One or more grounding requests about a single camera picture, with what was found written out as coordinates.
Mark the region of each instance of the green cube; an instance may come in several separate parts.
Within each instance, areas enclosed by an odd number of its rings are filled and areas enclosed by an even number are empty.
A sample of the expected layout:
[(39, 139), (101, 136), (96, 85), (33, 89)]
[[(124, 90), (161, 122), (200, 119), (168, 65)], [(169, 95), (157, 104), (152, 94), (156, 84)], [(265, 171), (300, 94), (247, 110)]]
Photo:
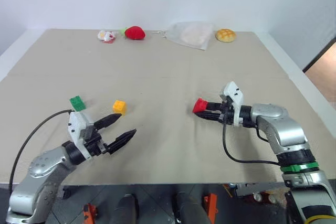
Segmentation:
[(86, 109), (85, 104), (83, 103), (82, 99), (78, 96), (71, 98), (70, 99), (71, 105), (72, 107), (76, 110), (76, 111), (81, 111)]

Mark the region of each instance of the red strawberry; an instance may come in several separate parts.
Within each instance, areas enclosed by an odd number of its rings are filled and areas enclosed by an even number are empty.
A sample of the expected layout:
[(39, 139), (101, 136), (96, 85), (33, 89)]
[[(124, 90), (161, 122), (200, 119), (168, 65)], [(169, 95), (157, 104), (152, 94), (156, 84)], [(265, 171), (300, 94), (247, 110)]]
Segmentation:
[(125, 36), (129, 39), (143, 39), (146, 34), (139, 26), (132, 26), (125, 31)]

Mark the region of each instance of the plastic bag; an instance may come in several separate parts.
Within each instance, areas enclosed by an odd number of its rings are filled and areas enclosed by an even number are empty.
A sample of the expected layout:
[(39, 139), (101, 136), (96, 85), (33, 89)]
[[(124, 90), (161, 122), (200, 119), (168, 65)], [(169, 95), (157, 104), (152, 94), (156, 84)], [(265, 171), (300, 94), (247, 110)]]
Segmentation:
[(180, 22), (172, 25), (165, 36), (167, 39), (187, 47), (205, 50), (214, 26), (207, 22)]

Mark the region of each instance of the yellow cube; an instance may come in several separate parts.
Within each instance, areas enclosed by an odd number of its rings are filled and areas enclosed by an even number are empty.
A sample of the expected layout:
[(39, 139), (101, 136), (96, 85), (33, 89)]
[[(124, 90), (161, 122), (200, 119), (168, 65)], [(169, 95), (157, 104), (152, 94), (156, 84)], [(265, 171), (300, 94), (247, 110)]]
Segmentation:
[(127, 104), (123, 101), (116, 100), (112, 109), (114, 113), (125, 115), (127, 110)]

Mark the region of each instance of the beige table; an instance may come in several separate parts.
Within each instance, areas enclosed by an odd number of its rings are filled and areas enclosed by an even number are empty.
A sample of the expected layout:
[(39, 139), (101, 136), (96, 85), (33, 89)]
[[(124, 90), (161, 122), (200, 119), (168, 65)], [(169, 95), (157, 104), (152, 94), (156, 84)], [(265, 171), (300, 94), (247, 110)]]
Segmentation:
[[(220, 101), (221, 88), (234, 80), (245, 104), (286, 107), (303, 127), (320, 166), (336, 178), (336, 141), (288, 76), (253, 33), (233, 43), (212, 39), (206, 51), (174, 44), (159, 34), (145, 41), (96, 39), (95, 30), (48, 30), (0, 82), (2, 155), (0, 182), (8, 182), (15, 155), (44, 118), (70, 108), (80, 95), (94, 120), (109, 113), (116, 99), (126, 116), (106, 129), (106, 142), (137, 128), (129, 144), (114, 155), (81, 164), (65, 184), (217, 183), (281, 181), (274, 165), (238, 164), (225, 156), (222, 126), (192, 114), (197, 98)], [(39, 153), (59, 146), (68, 116), (48, 122), (27, 145), (15, 182)], [(255, 131), (228, 127), (228, 148), (237, 158), (275, 156)]]

